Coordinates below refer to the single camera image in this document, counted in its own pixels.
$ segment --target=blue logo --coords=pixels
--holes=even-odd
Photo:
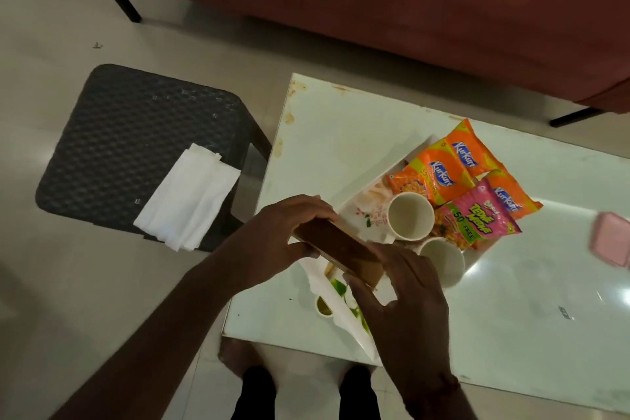
[[[471,154],[471,151],[468,149],[468,146],[463,141],[458,141],[457,143],[453,143],[453,148],[455,148],[455,152],[462,163],[468,168],[473,168],[477,166],[479,163],[476,162]]]
[[[453,186],[455,183],[451,178],[449,178],[449,172],[446,171],[446,167],[442,164],[441,161],[433,161],[429,163],[429,166],[433,168],[433,173],[435,174],[435,179],[442,186]]]
[[[494,188],[494,192],[496,193],[496,195],[498,196],[498,198],[503,201],[503,204],[505,205],[506,208],[508,208],[508,211],[513,213],[514,211],[518,211],[519,209],[521,209],[523,206],[521,206],[520,204],[517,204],[512,197],[510,196],[510,194],[504,190],[503,188]]]

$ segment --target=kurkure packet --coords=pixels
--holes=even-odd
[[[496,239],[521,230],[486,178],[463,196],[435,210],[431,235],[444,237],[461,250],[474,242]]]
[[[479,177],[503,166],[475,135],[468,118],[458,124],[445,139],[471,176]]]
[[[491,171],[484,179],[488,180],[496,196],[503,201],[515,220],[542,208],[542,203],[532,200],[505,168]]]
[[[458,198],[474,187],[470,176],[446,139],[429,146],[399,173],[389,175],[394,194],[415,191],[434,206]]]

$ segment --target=hand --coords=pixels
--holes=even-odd
[[[319,257],[305,242],[288,244],[293,229],[313,218],[336,221],[332,207],[319,196],[301,194],[265,206],[248,223],[223,241],[207,259],[221,269],[234,291],[263,283],[303,257]]]
[[[452,378],[449,306],[429,260],[409,249],[369,243],[398,300],[382,305],[357,277],[344,274],[374,337],[385,370],[405,404],[439,391]]]

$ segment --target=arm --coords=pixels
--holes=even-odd
[[[396,245],[369,247],[380,258],[398,299],[384,306],[363,281],[344,277],[407,411],[416,420],[476,420],[451,373],[449,306],[433,264]]]
[[[187,272],[140,328],[53,415],[60,419],[160,419],[230,297],[313,255],[287,244],[298,225],[336,219],[319,197],[295,196],[262,209]]]

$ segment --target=black pants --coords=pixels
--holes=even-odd
[[[242,377],[241,396],[236,402],[232,420],[273,420],[275,386],[264,367],[252,367]],[[379,403],[370,383],[370,371],[355,365],[343,377],[339,387],[339,419],[381,420]]]

